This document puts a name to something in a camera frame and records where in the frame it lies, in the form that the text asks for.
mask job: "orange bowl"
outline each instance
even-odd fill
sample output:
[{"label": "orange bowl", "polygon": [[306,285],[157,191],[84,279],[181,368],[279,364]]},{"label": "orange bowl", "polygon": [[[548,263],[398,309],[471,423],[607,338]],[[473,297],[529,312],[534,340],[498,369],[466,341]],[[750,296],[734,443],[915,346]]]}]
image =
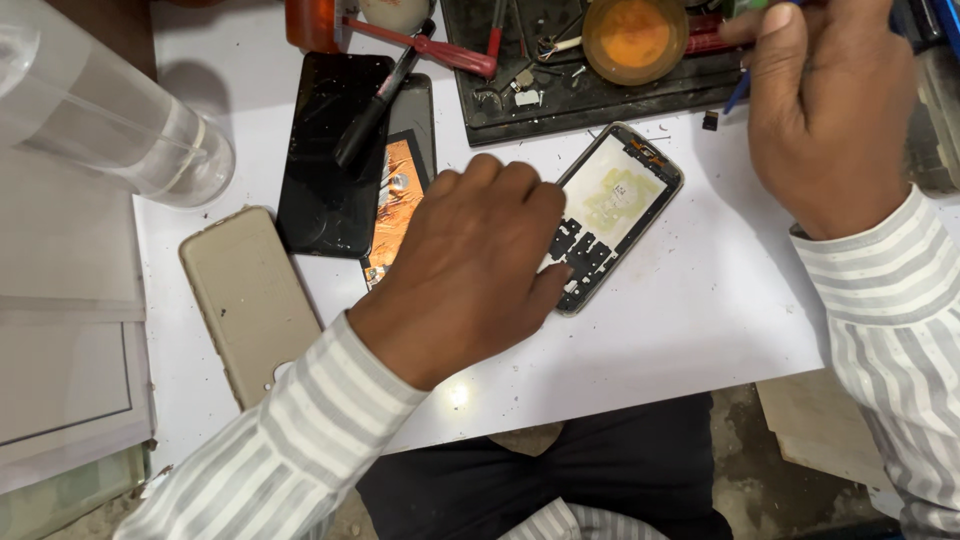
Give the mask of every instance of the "orange bowl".
[{"label": "orange bowl", "polygon": [[590,66],[618,85],[643,85],[669,73],[689,37],[682,0],[593,0],[584,19]]}]

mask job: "striped shirt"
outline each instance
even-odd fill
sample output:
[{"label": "striped shirt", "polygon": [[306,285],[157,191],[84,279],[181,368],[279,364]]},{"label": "striped shirt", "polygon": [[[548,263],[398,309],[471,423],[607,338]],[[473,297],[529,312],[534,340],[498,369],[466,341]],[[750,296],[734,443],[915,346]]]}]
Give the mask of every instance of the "striped shirt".
[{"label": "striped shirt", "polygon": [[[793,241],[828,312],[832,367],[906,503],[907,538],[960,538],[960,252],[915,187],[874,229]],[[118,539],[320,539],[426,397],[341,315],[267,398],[190,455]],[[638,538],[650,526],[557,499],[508,540]]]}]

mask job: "beige phone case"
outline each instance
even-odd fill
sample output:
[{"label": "beige phone case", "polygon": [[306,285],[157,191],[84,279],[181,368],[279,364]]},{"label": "beige phone case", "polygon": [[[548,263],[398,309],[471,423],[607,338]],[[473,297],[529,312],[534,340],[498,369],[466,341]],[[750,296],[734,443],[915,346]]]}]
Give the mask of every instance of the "beige phone case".
[{"label": "beige phone case", "polygon": [[270,213],[245,207],[193,234],[180,261],[233,397],[241,410],[255,406],[276,383],[277,366],[321,333]]}]

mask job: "lap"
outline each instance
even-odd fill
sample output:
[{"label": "lap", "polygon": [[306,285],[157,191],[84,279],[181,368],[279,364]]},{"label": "lap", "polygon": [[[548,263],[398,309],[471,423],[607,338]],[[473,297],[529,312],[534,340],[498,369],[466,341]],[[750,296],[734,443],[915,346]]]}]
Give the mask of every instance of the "lap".
[{"label": "lap", "polygon": [[712,508],[711,407],[698,394],[574,419],[539,457],[487,437],[385,455],[357,489],[383,540],[497,538],[557,497],[671,540],[728,538]]}]

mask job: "wrist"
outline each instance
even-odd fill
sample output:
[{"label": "wrist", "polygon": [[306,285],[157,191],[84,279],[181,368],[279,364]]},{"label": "wrist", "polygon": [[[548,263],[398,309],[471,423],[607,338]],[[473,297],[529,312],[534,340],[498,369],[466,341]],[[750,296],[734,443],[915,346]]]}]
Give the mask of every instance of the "wrist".
[{"label": "wrist", "polygon": [[910,195],[910,184],[898,183],[887,191],[838,198],[828,205],[794,214],[797,223],[814,241],[837,240],[864,233],[883,223]]},{"label": "wrist", "polygon": [[390,315],[368,307],[364,300],[369,297],[347,311],[347,321],[353,333],[384,367],[401,380],[418,390],[433,390],[445,377],[437,375],[430,362],[420,359],[422,348],[402,337],[404,330],[389,322],[392,320]]}]

